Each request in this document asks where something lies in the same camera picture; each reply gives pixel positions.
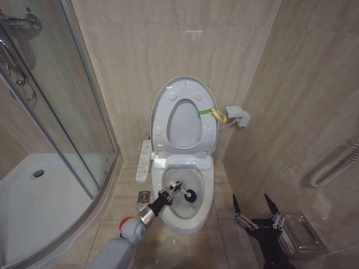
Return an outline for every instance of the floor tile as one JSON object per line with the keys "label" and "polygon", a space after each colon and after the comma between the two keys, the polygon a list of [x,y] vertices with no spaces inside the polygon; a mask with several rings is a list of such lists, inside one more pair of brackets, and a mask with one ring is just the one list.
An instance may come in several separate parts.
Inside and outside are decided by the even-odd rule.
{"label": "floor tile", "polygon": [[83,269],[86,266],[99,224],[90,232],[89,236],[82,241],[70,255],[67,256],[61,263],[56,265],[54,269]]}
{"label": "floor tile", "polygon": [[229,183],[214,184],[213,200],[219,219],[232,219],[234,217],[232,189]]}
{"label": "floor tile", "polygon": [[[103,246],[112,238],[118,237],[118,224],[117,220],[102,220],[100,223],[100,227],[98,229],[96,238],[94,240],[93,247],[91,249],[89,259],[87,262],[87,266],[91,264],[93,259],[99,253],[99,251],[103,248]],[[133,268],[134,266],[134,256],[132,257],[132,261],[128,266],[128,269]]]}
{"label": "floor tile", "polygon": [[134,268],[229,268],[218,220],[192,235],[178,235],[156,220],[137,246]]}
{"label": "floor tile", "polygon": [[138,161],[125,161],[122,165],[118,183],[136,183]]}
{"label": "floor tile", "polygon": [[217,219],[217,213],[215,212],[215,206],[214,206],[214,202],[212,202],[212,206],[211,209],[209,210],[209,217],[208,219]]}
{"label": "floor tile", "polygon": [[112,200],[103,215],[103,220],[122,220],[124,217],[137,216],[137,198],[139,191],[150,191],[151,201],[154,199],[152,184],[127,183],[117,184]]}
{"label": "floor tile", "polygon": [[219,220],[230,269],[258,269],[247,233],[234,220]]}
{"label": "floor tile", "polygon": [[214,183],[229,183],[222,161],[214,161]]}

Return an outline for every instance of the shower drain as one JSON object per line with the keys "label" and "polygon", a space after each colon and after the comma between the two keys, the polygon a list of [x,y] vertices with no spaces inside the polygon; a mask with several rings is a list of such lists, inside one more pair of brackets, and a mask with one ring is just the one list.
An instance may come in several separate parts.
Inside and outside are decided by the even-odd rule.
{"label": "shower drain", "polygon": [[37,170],[33,176],[38,178],[38,177],[41,177],[42,175],[44,174],[44,170],[40,169],[40,170]]}
{"label": "shower drain", "polygon": [[139,192],[139,197],[137,199],[137,203],[149,203],[150,202],[150,191],[142,191]]}

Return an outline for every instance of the white power cable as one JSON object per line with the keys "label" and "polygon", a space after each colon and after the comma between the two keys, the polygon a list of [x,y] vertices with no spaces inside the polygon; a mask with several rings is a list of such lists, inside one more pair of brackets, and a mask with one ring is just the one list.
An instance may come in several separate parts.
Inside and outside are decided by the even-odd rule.
{"label": "white power cable", "polygon": [[218,129],[222,129],[222,128],[224,128],[224,127],[228,127],[228,126],[232,125],[233,123],[235,123],[235,122],[237,122],[237,121],[238,121],[238,118],[235,118],[234,121],[232,121],[230,124],[221,126],[221,127],[219,127]]}

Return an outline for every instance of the shower door frame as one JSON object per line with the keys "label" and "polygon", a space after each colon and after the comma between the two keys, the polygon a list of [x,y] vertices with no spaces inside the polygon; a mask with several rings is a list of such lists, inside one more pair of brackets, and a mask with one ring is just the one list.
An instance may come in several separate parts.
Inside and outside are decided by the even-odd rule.
{"label": "shower door frame", "polygon": [[[115,168],[117,167],[117,165],[121,165],[120,163],[123,162],[122,155],[119,150],[119,145],[117,143],[117,140],[116,140],[116,137],[115,137],[115,134],[113,131],[113,127],[111,125],[111,121],[109,119],[97,79],[95,77],[95,72],[93,70],[93,67],[92,67],[92,64],[90,61],[90,57],[88,55],[88,51],[86,49],[84,40],[82,38],[80,28],[77,24],[77,19],[76,19],[75,12],[73,10],[73,6],[72,6],[70,0],[59,0],[59,1],[62,4],[65,17],[70,26],[70,30],[72,32],[74,41],[77,46],[77,50],[79,52],[79,55],[80,55],[80,58],[82,61],[82,65],[84,66],[84,70],[89,79],[89,82],[90,82],[89,90],[93,91],[95,101],[100,110],[101,116],[105,123],[106,129],[109,134],[109,138],[111,140],[111,143],[113,145],[115,153],[114,153],[114,157],[111,161],[111,164],[109,166],[108,172],[105,176],[105,179],[103,180],[103,182],[99,188],[98,193],[95,196],[92,196],[91,194],[89,194],[89,191],[85,187],[85,184],[77,176],[77,174],[74,171],[74,169],[72,168],[72,166],[68,163],[66,158],[63,157],[62,153],[59,151],[58,147],[56,146],[54,141],[51,139],[50,135],[47,134],[45,128],[41,125],[41,123],[37,119],[36,115],[34,115],[34,113],[31,111],[31,109],[29,109],[27,107],[26,100],[24,100],[20,96],[20,94],[18,94],[18,89],[17,89],[17,86],[15,85],[15,82],[11,78],[9,78],[6,74],[4,74],[2,70],[0,70],[0,78],[6,83],[6,85],[9,87],[11,92],[16,96],[16,98],[19,101],[19,103],[21,104],[21,106],[25,109],[25,111],[28,113],[28,115],[31,117],[31,119],[34,121],[34,123],[38,126],[38,128],[41,130],[41,132],[46,136],[47,140],[51,143],[51,145],[54,147],[55,151],[59,154],[59,156],[65,162],[65,164],[69,167],[70,171],[72,171],[74,173],[77,181],[79,181],[79,183],[83,187],[84,191],[92,199],[91,204],[85,210],[85,212],[83,212],[83,214],[66,231],[64,231],[64,233],[61,234],[57,239],[55,239],[54,241],[49,243],[43,249],[40,249],[39,251],[37,251],[32,256],[25,258],[21,262],[16,263],[14,265],[10,265],[8,267],[5,267],[6,269],[31,267],[31,266],[37,264],[38,262],[43,261],[43,259],[47,259],[49,254],[51,254],[52,252],[55,252],[56,249],[63,246],[67,240],[72,239],[73,241],[75,241],[77,238],[76,232],[81,233],[82,236],[86,232],[88,233],[88,231],[90,229],[89,226],[92,224],[92,222],[94,222],[95,219],[98,220],[98,212],[104,211],[105,205],[109,203],[109,198],[111,197],[111,193],[113,192],[114,187],[115,187],[114,176],[115,176],[116,171],[118,170],[118,169],[115,170]],[[37,85],[36,80],[32,76],[31,72],[28,70],[27,65],[23,62],[22,57],[18,53],[17,49],[13,46],[12,41],[6,36],[6,34],[5,34],[4,40],[7,42],[9,48],[11,49],[12,53],[14,54],[13,56],[18,61],[20,68],[22,69],[22,71],[26,74],[27,78],[29,79],[29,81],[30,81],[29,83],[32,83],[32,85],[35,86],[36,94],[41,95],[45,99],[47,105],[51,108],[51,106],[47,102],[45,96],[43,95],[40,87]],[[56,255],[57,256],[54,257],[53,260],[56,260],[56,258],[59,259],[59,257],[61,256],[60,254],[56,254]]]}

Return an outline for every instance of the toilet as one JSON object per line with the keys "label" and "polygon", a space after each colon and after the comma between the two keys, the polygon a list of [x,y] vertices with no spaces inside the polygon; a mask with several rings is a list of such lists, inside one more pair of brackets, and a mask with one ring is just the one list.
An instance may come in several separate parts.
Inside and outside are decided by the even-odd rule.
{"label": "toilet", "polygon": [[208,88],[194,77],[177,77],[157,95],[151,112],[151,177],[154,195],[171,182],[197,195],[194,203],[177,193],[172,206],[161,213],[164,223],[178,234],[193,234],[205,224],[213,200],[213,157],[218,136],[217,109]]}

